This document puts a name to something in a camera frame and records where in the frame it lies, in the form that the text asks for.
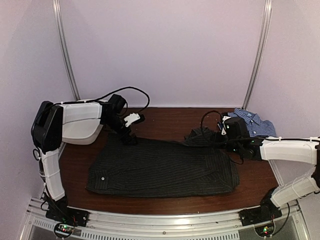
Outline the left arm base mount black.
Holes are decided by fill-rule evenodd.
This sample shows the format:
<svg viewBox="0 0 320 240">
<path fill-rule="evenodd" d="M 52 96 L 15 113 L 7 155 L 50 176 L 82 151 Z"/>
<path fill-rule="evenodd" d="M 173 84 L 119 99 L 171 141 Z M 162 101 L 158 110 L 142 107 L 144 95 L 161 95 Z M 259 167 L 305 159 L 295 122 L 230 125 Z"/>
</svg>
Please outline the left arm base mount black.
<svg viewBox="0 0 320 240">
<path fill-rule="evenodd" d="M 43 194 L 41 209 L 45 211 L 45 217 L 56 222 L 61 222 L 74 227 L 86 227 L 89 212 L 68 207 L 66 196 L 60 200 L 53 200 L 46 193 Z"/>
</svg>

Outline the blue checked shirt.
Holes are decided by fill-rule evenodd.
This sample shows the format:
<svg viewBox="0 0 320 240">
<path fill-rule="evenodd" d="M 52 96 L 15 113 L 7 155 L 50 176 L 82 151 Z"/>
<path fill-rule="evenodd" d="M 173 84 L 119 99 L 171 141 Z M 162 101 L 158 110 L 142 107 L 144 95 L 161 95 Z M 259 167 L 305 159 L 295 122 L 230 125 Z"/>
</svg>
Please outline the blue checked shirt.
<svg viewBox="0 0 320 240">
<path fill-rule="evenodd" d="M 247 135 L 240 135 L 235 132 L 229 137 L 276 137 L 276 130 L 273 123 L 269 120 L 261 120 L 257 113 L 252 113 L 247 110 L 241 108 L 235 108 L 234 112 L 224 112 L 222 113 L 222 119 L 226 123 L 228 119 L 231 118 L 242 118 L 245 122 L 245 126 L 247 129 Z"/>
</svg>

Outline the white plastic basin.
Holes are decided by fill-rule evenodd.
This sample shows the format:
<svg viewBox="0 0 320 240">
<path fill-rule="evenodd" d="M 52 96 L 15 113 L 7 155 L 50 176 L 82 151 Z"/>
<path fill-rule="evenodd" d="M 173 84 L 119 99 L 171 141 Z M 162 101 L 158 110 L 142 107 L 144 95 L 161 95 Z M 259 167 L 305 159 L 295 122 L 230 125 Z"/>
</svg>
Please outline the white plastic basin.
<svg viewBox="0 0 320 240">
<path fill-rule="evenodd" d="M 69 122 L 62 127 L 62 141 L 72 145 L 90 145 L 95 142 L 102 128 L 98 120 Z"/>
</svg>

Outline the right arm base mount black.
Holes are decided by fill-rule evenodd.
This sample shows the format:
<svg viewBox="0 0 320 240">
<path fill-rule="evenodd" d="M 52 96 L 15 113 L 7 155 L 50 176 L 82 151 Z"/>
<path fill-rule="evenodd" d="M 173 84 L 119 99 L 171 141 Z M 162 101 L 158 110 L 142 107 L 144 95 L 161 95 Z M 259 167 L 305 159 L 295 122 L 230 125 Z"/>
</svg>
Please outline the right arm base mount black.
<svg viewBox="0 0 320 240">
<path fill-rule="evenodd" d="M 242 226 L 269 222 L 283 215 L 280 208 L 269 199 L 262 200 L 258 207 L 243 209 L 238 214 Z"/>
</svg>

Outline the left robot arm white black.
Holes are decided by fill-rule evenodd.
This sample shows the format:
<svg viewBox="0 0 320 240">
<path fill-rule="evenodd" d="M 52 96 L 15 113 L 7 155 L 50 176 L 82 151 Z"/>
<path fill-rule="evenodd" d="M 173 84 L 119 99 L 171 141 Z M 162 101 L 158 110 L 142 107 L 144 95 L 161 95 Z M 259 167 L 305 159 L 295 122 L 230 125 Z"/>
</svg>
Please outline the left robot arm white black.
<svg viewBox="0 0 320 240">
<path fill-rule="evenodd" d="M 126 100 L 113 94 L 109 100 L 86 99 L 53 103 L 43 101 L 31 127 L 33 156 L 39 161 L 45 190 L 54 201 L 65 197 L 59 153 L 62 144 L 90 145 L 104 126 L 116 132 L 125 145 L 134 145 L 131 125 L 144 121 L 140 113 L 121 116 Z"/>
</svg>

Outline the black pinstriped long sleeve shirt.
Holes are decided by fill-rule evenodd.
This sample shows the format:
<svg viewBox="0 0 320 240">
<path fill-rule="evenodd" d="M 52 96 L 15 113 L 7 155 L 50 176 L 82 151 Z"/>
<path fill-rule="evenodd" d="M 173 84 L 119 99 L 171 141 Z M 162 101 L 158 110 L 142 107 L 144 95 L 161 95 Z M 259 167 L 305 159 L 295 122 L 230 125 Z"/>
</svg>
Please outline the black pinstriped long sleeve shirt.
<svg viewBox="0 0 320 240">
<path fill-rule="evenodd" d="M 209 128 L 193 129 L 182 142 L 138 138 L 121 143 L 110 133 L 88 170 L 86 189 L 135 198 L 181 198 L 228 194 L 240 184 L 232 159 L 209 145 Z"/>
</svg>

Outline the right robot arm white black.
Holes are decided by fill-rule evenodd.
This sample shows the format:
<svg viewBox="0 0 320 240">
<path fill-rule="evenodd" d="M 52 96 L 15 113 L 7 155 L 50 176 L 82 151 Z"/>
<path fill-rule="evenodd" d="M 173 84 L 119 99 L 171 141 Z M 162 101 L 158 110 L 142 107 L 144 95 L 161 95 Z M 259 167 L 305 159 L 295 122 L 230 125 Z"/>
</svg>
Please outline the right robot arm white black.
<svg viewBox="0 0 320 240">
<path fill-rule="evenodd" d="M 259 220 L 268 220 L 276 212 L 276 208 L 293 200 L 320 192 L 320 139 L 318 137 L 251 137 L 243 118 L 229 116 L 222 118 L 221 134 L 226 137 L 226 149 L 237 153 L 242 160 L 282 160 L 313 166 L 308 172 L 289 183 L 269 190 L 261 200 L 261 206 L 256 210 Z"/>
</svg>

